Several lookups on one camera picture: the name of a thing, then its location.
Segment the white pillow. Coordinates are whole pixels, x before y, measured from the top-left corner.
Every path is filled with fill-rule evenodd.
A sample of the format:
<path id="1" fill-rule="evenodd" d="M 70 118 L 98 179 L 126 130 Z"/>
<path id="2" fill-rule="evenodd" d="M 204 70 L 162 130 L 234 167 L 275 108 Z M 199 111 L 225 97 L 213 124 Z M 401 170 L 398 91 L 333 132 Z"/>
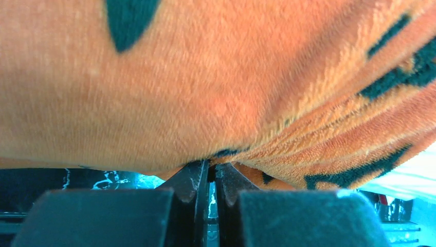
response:
<path id="1" fill-rule="evenodd" d="M 435 203 L 435 143 L 380 178 L 359 189 L 401 200 Z"/>

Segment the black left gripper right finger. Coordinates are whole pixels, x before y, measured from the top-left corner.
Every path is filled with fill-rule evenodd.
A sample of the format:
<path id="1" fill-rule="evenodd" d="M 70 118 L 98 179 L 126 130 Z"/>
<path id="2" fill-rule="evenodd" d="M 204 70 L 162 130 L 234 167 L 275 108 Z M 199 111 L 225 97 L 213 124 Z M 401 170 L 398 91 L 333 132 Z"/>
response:
<path id="1" fill-rule="evenodd" d="M 389 246 L 369 201 L 339 190 L 261 190 L 215 167 L 220 246 Z"/>

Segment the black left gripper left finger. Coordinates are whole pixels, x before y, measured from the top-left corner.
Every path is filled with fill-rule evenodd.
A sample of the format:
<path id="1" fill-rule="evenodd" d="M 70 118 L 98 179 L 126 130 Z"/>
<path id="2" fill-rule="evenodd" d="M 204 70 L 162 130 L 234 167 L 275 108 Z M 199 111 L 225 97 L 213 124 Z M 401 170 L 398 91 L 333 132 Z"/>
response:
<path id="1" fill-rule="evenodd" d="M 204 246 L 208 168 L 188 163 L 155 189 L 49 191 L 13 246 Z"/>

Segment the orange patterned plush pillowcase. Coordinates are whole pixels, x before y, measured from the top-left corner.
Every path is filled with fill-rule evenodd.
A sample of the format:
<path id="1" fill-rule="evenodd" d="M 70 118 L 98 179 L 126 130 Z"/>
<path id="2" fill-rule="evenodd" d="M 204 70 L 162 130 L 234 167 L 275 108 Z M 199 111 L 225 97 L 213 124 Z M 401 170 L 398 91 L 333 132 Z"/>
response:
<path id="1" fill-rule="evenodd" d="M 435 1 L 1 1 L 1 168 L 357 188 L 435 141 Z"/>

